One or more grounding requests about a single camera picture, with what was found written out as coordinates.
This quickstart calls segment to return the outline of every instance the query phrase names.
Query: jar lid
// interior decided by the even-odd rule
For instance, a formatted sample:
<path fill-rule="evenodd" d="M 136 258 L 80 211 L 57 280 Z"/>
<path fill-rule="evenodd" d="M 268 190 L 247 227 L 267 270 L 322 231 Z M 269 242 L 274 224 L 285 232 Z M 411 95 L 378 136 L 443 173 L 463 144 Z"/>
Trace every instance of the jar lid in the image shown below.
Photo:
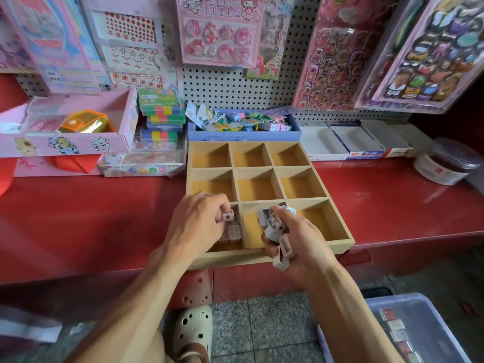
<path fill-rule="evenodd" d="M 475 169 L 482 163 L 478 152 L 455 140 L 438 137 L 433 149 L 440 158 L 462 169 Z"/>

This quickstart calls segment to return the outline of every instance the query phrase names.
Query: wooden tray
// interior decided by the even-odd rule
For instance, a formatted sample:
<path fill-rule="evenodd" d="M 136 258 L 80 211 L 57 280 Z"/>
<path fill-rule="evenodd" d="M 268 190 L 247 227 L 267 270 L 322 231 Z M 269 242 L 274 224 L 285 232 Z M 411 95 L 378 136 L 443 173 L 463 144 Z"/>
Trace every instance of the wooden tray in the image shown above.
<path fill-rule="evenodd" d="M 355 243 L 299 142 L 191 141 L 186 192 L 225 193 L 239 218 L 242 241 L 216 243 L 190 269 L 270 262 L 257 210 L 287 205 L 322 232 L 335 254 Z"/>

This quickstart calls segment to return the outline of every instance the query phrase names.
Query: person's left hand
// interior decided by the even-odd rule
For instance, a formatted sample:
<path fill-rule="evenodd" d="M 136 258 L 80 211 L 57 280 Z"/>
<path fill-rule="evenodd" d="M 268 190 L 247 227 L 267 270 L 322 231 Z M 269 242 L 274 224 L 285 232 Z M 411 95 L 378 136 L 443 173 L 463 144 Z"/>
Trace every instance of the person's left hand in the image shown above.
<path fill-rule="evenodd" d="M 166 247 L 167 254 L 182 257 L 189 266 L 220 239 L 225 225 L 222 213 L 229 212 L 225 194 L 208 195 L 200 191 L 185 195 L 173 211 L 162 247 Z"/>

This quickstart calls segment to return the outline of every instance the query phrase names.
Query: plastic jar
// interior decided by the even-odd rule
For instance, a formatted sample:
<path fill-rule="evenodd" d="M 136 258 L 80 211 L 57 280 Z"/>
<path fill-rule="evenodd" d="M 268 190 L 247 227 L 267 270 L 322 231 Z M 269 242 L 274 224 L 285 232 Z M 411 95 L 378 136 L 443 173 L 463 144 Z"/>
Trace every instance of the plastic jar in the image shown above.
<path fill-rule="evenodd" d="M 481 162 L 481 156 L 467 145 L 439 137 L 419 153 L 413 166 L 425 178 L 451 186 L 479 167 Z"/>

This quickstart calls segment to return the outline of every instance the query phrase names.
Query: empty compartment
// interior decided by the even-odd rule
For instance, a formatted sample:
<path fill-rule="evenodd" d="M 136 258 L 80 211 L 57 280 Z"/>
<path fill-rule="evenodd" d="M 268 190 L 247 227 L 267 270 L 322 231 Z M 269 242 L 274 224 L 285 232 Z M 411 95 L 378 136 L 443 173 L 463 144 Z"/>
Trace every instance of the empty compartment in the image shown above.
<path fill-rule="evenodd" d="M 234 171 L 241 201 L 284 198 L 272 168 L 235 168 Z"/>
<path fill-rule="evenodd" d="M 235 167 L 271 167 L 269 152 L 264 143 L 257 141 L 235 141 L 230 143 Z"/>
<path fill-rule="evenodd" d="M 192 141 L 189 146 L 192 168 L 232 167 L 228 143 Z"/>
<path fill-rule="evenodd" d="M 287 206 L 314 224 L 326 241 L 350 238 L 330 200 L 291 200 Z"/>
<path fill-rule="evenodd" d="M 274 165 L 309 165 L 299 142 L 273 141 L 267 143 Z"/>
<path fill-rule="evenodd" d="M 264 232 L 265 227 L 260 226 L 257 219 L 257 211 L 274 205 L 285 205 L 285 203 L 279 201 L 258 201 L 241 205 L 241 213 L 244 223 L 244 227 L 241 231 L 244 246 L 246 248 L 264 248 L 265 243 L 262 241 L 261 235 Z"/>
<path fill-rule="evenodd" d="M 288 199 L 326 196 L 318 173 L 312 167 L 280 167 L 275 171 Z"/>
<path fill-rule="evenodd" d="M 226 194 L 228 201 L 236 201 L 231 169 L 192 169 L 187 193 Z"/>

